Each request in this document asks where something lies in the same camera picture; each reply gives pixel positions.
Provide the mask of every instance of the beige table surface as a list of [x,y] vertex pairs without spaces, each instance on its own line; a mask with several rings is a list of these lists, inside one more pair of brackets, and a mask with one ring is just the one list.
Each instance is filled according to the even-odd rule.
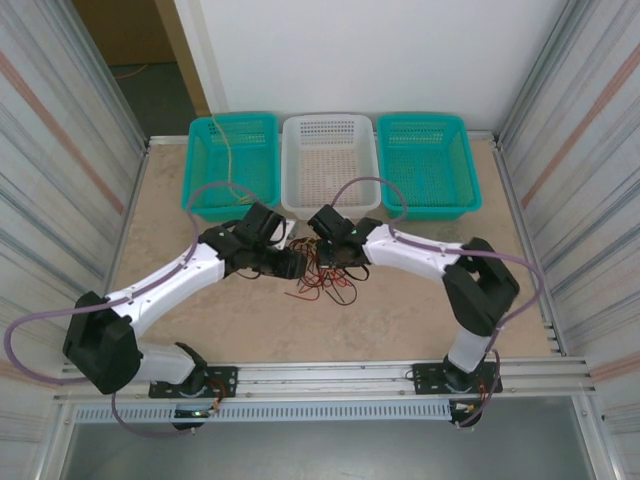
[[[453,222],[404,222],[399,228],[443,241],[482,237],[496,251],[522,255],[489,143],[474,141],[472,147],[482,209]],[[187,248],[190,223],[180,208],[185,155],[182,145],[152,148],[117,288],[142,279]],[[383,208],[370,216],[388,218]],[[306,234],[306,228],[300,233]],[[512,271],[521,285],[518,305],[533,287],[524,268],[513,266]],[[144,340],[185,342],[208,361],[221,362],[439,359],[446,354],[458,324],[442,286],[373,267],[369,281],[358,289],[357,302],[340,307],[326,295],[317,302],[284,295],[295,292],[294,282],[265,277],[252,282],[232,275],[168,312]],[[507,357],[550,355],[538,308],[514,319],[497,347]]]

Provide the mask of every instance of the mesh basket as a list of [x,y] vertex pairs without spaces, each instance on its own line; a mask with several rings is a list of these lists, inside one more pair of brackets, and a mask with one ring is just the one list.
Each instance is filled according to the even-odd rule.
[[[408,219],[453,220],[482,206],[462,119],[449,115],[385,115],[378,120],[380,175],[395,184]],[[402,204],[383,186],[382,201],[397,217]]]
[[[231,181],[275,207],[280,200],[276,117],[266,113],[216,115],[216,121],[231,146]],[[189,128],[182,208],[187,207],[191,194],[198,188],[228,180],[229,155],[220,131],[210,117],[194,120]],[[241,200],[244,195],[229,188],[213,188],[200,195],[192,211],[209,222],[242,218],[250,208]]]
[[[349,180],[378,176],[373,128],[362,115],[305,115],[284,122],[282,206],[309,220]],[[380,205],[380,186],[359,182],[346,190],[336,209],[360,218]]]

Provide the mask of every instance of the black mounting plate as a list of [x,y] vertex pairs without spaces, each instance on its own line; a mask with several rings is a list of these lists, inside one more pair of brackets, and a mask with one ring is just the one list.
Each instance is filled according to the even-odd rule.
[[[465,392],[455,391],[449,385],[444,375],[443,363],[416,363],[411,366],[413,387],[416,395],[445,395],[445,394],[480,394],[479,385],[484,383],[487,389],[491,388],[496,373],[495,362],[483,362],[478,369],[477,382]],[[502,380],[498,379],[498,385],[494,393],[502,392]]]
[[[236,396],[238,386],[238,367],[216,367],[207,366],[205,371],[207,378],[215,378],[223,383],[226,390],[224,397],[233,398]],[[152,383],[149,387],[149,398],[218,398],[220,391],[205,384],[195,395],[186,395],[180,391],[179,385],[172,385],[167,382]]]

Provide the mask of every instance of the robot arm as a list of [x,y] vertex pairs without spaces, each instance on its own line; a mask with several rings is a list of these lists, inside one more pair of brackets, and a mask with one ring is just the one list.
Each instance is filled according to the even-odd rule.
[[[130,300],[98,312],[73,315],[64,354],[104,394],[131,381],[167,382],[185,394],[199,391],[207,364],[196,352],[184,344],[156,346],[138,339],[174,306],[239,269],[251,268],[285,279],[302,277],[306,258],[284,246],[294,223],[254,204],[241,221],[204,231],[191,257],[185,252],[144,280],[105,298],[94,292],[83,295],[77,307]],[[500,260],[445,251],[492,251],[487,242],[474,238],[463,245],[402,234],[405,239],[438,249],[427,251],[396,241],[389,225],[380,221],[363,218],[354,225],[329,205],[309,225],[320,237],[320,268],[386,265],[441,283],[461,327],[443,362],[447,388],[466,392],[476,383],[487,345],[519,293],[519,286]],[[136,294],[178,265],[182,269],[168,281]]]
[[[284,246],[294,225],[294,221],[254,204],[234,225],[204,231],[190,258],[187,251],[144,280],[105,298],[94,292],[83,295],[76,307],[123,298],[129,301],[99,312],[73,315],[64,354],[104,394],[113,393],[131,381],[162,381],[180,385],[187,393],[198,391],[206,368],[199,355],[183,344],[158,346],[138,339],[180,302],[239,269],[251,268],[279,278],[300,278],[306,258]],[[169,280],[136,294],[178,266],[182,269]]]
[[468,244],[444,243],[402,233],[407,240],[431,245],[430,251],[400,243],[389,225],[363,218],[354,225],[333,207],[325,205],[309,226],[321,238],[320,268],[385,265],[414,273],[445,287],[460,329],[444,359],[448,388],[466,392],[475,384],[497,323],[520,291],[518,282],[502,261],[446,253],[459,250],[493,251],[484,240]]

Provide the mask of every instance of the metal wall panel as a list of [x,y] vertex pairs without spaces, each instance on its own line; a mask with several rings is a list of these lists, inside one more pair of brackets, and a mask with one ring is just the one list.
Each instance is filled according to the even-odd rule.
[[501,133],[558,312],[640,477],[640,3],[592,1]]
[[[0,2],[0,331],[101,291],[144,156],[141,131],[68,2]],[[17,354],[60,371],[67,318]],[[0,357],[0,477],[32,476],[53,390]]]

